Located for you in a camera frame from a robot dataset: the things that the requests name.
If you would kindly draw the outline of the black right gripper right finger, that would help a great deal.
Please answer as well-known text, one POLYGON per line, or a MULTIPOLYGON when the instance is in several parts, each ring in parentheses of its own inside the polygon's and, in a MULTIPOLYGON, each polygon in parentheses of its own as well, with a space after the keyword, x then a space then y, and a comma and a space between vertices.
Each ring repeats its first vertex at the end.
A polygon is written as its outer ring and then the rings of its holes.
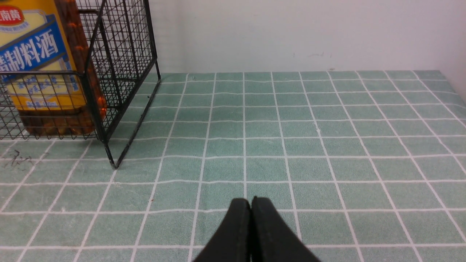
POLYGON ((319 262, 282 219, 269 198, 252 200, 253 262, 319 262))

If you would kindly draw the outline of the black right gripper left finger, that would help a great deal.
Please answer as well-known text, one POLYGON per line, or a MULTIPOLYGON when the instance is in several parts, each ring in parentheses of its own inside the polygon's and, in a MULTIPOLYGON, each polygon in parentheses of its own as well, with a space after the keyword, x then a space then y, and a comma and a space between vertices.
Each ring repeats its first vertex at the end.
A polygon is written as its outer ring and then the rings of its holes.
POLYGON ((251 208, 243 198, 235 198, 221 224, 194 259, 195 262, 249 262, 251 208))

